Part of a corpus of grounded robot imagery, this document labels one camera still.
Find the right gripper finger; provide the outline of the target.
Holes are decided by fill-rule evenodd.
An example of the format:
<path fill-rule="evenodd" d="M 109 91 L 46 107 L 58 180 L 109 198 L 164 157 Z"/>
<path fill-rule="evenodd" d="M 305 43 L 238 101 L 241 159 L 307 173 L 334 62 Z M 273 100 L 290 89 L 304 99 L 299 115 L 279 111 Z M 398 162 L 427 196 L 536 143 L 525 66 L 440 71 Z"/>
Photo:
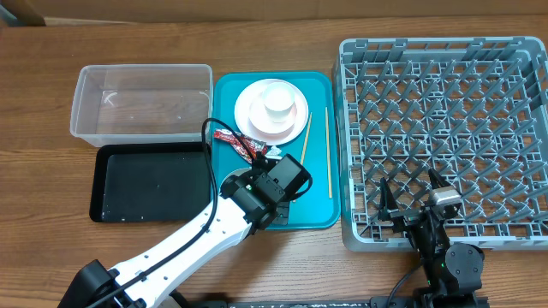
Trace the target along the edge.
<path fill-rule="evenodd" d="M 380 202 L 379 202 L 379 210 L 382 213 L 388 213 L 390 210 L 397 210 L 398 205 L 396 202 L 396 199 L 390 190 L 390 186 L 388 185 L 388 182 L 385 178 L 382 178 L 380 180 Z"/>
<path fill-rule="evenodd" d="M 434 168 L 428 169 L 428 176 L 431 182 L 432 190 L 450 187 L 450 183 Z"/>

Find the white tissue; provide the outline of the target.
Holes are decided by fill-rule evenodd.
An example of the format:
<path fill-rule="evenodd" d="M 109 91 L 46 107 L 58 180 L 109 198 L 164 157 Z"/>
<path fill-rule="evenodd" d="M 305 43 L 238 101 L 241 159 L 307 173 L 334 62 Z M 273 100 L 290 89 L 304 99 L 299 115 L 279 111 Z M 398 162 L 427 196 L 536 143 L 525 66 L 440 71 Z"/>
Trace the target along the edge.
<path fill-rule="evenodd" d="M 280 160 L 282 158 L 282 150 L 274 145 L 266 152 L 265 156 L 270 159 Z"/>

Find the red snack wrapper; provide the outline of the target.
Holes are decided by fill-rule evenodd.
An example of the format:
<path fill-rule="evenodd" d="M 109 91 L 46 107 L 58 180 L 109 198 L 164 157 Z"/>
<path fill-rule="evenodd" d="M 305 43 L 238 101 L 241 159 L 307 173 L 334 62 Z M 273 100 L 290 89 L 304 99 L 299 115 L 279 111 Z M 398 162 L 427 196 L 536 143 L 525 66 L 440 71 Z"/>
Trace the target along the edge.
<path fill-rule="evenodd" d="M 263 156 L 267 152 L 265 142 L 250 138 L 242 133 L 232 133 L 226 128 L 216 129 L 213 137 L 230 144 L 247 163 L 251 163 L 257 157 L 258 152 Z"/>

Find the white paper cup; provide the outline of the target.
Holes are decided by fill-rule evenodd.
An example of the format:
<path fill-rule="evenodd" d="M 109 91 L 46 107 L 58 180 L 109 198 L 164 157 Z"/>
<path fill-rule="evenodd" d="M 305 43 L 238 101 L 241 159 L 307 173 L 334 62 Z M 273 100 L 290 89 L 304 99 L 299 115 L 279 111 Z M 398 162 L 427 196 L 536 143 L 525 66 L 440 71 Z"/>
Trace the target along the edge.
<path fill-rule="evenodd" d="M 283 122 L 295 104 L 295 92 L 287 83 L 277 81 L 266 87 L 262 100 L 269 118 L 274 122 Z"/>

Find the grey bowl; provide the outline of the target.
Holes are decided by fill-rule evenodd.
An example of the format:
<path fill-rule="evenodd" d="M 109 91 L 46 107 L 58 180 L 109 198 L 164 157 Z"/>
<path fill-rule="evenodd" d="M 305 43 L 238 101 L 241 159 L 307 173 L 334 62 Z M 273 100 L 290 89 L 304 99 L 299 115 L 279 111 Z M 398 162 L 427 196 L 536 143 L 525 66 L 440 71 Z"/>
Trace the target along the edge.
<path fill-rule="evenodd" d="M 234 176 L 240 176 L 242 174 L 244 174 L 245 172 L 248 172 L 250 171 L 252 168 L 251 167 L 247 167 L 247 168 L 241 168 L 241 169 L 236 169 L 230 173 L 228 173 L 226 175 L 226 177 L 221 181 L 221 183 L 219 184 L 219 186 L 221 187 L 232 175 Z"/>

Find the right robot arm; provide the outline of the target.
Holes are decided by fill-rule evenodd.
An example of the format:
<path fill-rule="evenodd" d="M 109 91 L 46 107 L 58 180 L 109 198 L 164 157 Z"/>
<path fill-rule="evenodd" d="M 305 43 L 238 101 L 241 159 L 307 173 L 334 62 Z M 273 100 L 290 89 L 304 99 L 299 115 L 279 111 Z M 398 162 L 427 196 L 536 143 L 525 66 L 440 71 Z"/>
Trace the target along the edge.
<path fill-rule="evenodd" d="M 450 242 L 444 223 L 457 216 L 462 194 L 435 169 L 428 170 L 432 190 L 419 209 L 400 210 L 385 178 L 380 180 L 378 217 L 392 222 L 395 233 L 403 233 L 419 253 L 420 261 L 392 288 L 384 299 L 386 307 L 487 307 L 478 299 L 485 254 L 479 247 Z M 411 297 L 397 298 L 403 283 L 423 269 L 428 285 L 414 290 Z"/>

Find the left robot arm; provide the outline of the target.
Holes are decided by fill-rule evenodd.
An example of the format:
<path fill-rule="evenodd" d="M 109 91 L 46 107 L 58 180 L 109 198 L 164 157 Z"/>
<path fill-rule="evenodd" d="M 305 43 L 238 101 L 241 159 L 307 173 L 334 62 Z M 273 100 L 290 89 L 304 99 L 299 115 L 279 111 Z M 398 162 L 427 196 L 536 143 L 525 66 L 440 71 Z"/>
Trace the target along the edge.
<path fill-rule="evenodd" d="M 160 243 L 106 269 L 94 260 L 77 272 L 61 307 L 158 307 L 196 270 L 248 236 L 267 228 L 279 206 L 313 184 L 310 173 L 287 154 L 258 156 L 215 187 L 213 200 Z"/>

